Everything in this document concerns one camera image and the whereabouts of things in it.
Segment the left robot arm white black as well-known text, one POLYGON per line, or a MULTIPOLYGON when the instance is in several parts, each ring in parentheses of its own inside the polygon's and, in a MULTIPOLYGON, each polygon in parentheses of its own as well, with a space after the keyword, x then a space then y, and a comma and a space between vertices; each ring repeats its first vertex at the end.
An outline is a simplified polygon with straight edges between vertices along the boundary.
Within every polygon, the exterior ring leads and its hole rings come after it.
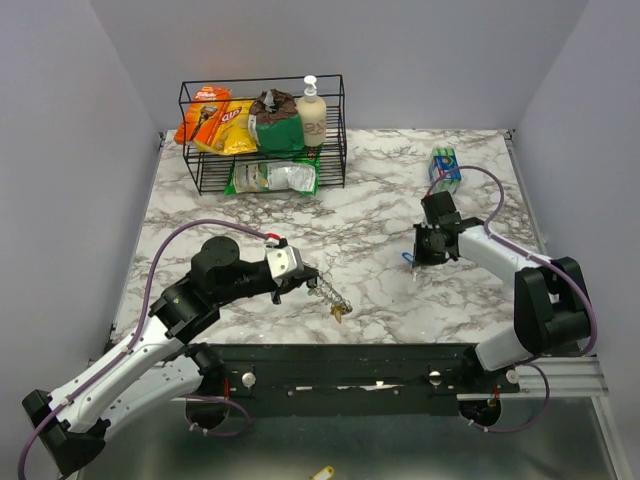
POLYGON ((284 239, 268 239, 263 259, 248 262, 233 239, 210 238, 183 278, 155 302, 143 302, 141 320, 128 337, 66 384, 23 399, 35 438, 62 476, 82 469, 103 450, 116 415, 125 411, 125 391, 218 321, 222 307, 262 294, 278 304, 301 285, 315 287, 318 276, 284 239))

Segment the blue tag key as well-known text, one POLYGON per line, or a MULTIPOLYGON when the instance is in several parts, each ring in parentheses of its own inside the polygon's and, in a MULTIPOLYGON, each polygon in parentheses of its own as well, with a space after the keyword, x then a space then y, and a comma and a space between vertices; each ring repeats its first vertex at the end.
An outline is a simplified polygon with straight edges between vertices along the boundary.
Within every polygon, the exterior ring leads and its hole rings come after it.
POLYGON ((402 258, 409 264, 411 271, 411 278, 414 283, 417 282, 417 277, 419 273, 419 265, 416 262, 414 256, 409 252, 403 252, 402 258))

